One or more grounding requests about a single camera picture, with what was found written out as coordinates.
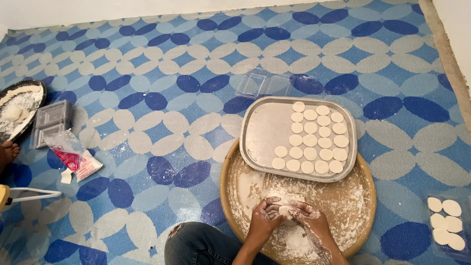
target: ripped jeans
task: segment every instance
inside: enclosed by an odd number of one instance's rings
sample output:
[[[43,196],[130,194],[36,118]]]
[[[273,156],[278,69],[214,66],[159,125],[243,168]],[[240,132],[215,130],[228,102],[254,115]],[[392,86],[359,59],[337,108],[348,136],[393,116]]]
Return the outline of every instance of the ripped jeans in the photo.
[[[166,265],[230,265],[242,243],[198,222],[183,223],[171,233],[165,243]],[[259,253],[253,265],[277,265]]]

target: white cable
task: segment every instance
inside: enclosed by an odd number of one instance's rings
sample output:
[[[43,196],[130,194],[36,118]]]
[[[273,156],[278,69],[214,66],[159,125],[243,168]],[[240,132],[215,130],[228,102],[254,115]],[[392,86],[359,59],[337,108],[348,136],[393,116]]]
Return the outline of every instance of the white cable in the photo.
[[[60,191],[53,191],[53,190],[39,190],[39,189],[34,189],[34,188],[10,188],[10,190],[28,190],[28,191],[35,191],[35,192],[40,192],[40,193],[48,193],[48,195],[38,195],[38,196],[30,196],[30,197],[23,197],[23,198],[16,198],[13,199],[11,202],[20,202],[20,201],[26,201],[26,200],[34,200],[34,199],[46,199],[46,198],[53,198],[53,197],[58,197],[62,195],[62,192]]]

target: person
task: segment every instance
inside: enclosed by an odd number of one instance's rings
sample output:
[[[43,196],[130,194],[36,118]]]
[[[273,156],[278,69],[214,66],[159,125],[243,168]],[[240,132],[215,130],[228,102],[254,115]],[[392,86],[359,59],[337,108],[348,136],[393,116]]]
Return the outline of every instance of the person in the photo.
[[[0,173],[8,164],[13,162],[19,153],[20,147],[12,141],[6,141],[0,145]]]
[[[278,264],[260,253],[273,230],[281,225],[285,215],[280,215],[280,197],[263,199],[252,213],[249,232],[242,244],[198,222],[178,225],[165,242],[166,265],[275,265]],[[348,265],[335,243],[325,214],[311,205],[291,200],[288,212],[306,232],[311,246],[327,264]]]

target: aluminum tray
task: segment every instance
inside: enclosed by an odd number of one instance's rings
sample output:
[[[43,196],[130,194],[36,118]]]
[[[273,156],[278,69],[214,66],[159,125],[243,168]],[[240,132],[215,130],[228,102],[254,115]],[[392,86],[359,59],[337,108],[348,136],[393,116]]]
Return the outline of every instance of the aluminum tray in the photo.
[[[292,172],[286,167],[282,170],[274,169],[272,167],[271,163],[273,159],[276,158],[275,148],[282,145],[289,151],[291,147],[289,137],[293,134],[291,131],[291,124],[293,123],[291,120],[291,114],[294,113],[292,105],[297,101],[303,102],[306,105],[306,109],[315,110],[317,106],[325,105],[331,109],[331,112],[337,111],[343,115],[343,123],[347,126],[347,132],[344,136],[348,137],[349,145],[345,148],[348,153],[348,158],[343,162],[345,164],[341,173],[334,174],[328,172],[320,175],[314,171],[311,174],[304,174],[301,170]],[[304,125],[306,122],[309,121],[303,120],[301,123]],[[332,129],[333,124],[334,123],[332,122],[328,127]],[[306,133],[301,132],[299,135],[304,137]],[[318,139],[320,138],[318,131],[315,133],[315,136]],[[332,132],[329,138],[332,140],[334,136],[336,136],[336,134]],[[263,97],[255,101],[247,109],[242,121],[240,139],[242,158],[252,168],[263,172],[318,182],[335,182],[343,179],[352,170],[357,155],[357,131],[353,116],[341,105],[320,99]],[[301,144],[300,148],[304,149],[306,146]],[[335,144],[332,144],[332,147],[329,149],[332,150],[334,148],[336,148],[336,146]],[[313,164],[320,160],[319,151],[321,148],[319,145],[316,145],[314,149],[317,151],[317,158],[312,161]],[[284,159],[285,161],[288,161],[290,159],[289,155]],[[299,159],[300,163],[303,163],[304,161],[306,161],[304,157]]]

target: floor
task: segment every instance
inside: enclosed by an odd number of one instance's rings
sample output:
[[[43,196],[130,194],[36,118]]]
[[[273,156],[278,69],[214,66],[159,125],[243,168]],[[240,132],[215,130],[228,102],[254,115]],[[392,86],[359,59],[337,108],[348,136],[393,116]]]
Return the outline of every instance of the floor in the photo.
[[[333,1],[9,34],[0,43],[0,87],[32,77],[47,85],[49,102],[73,102],[73,132],[105,167],[80,183],[60,183],[64,165],[26,139],[2,183],[64,196],[5,207],[1,263],[163,264],[176,223],[201,221],[232,235],[219,174],[253,102],[235,89],[259,64],[291,75],[290,96],[337,101],[356,119],[378,208],[351,264],[465,264],[436,257],[427,226],[428,192],[468,196],[471,187],[471,158],[463,155],[471,152],[469,94],[429,0]]]

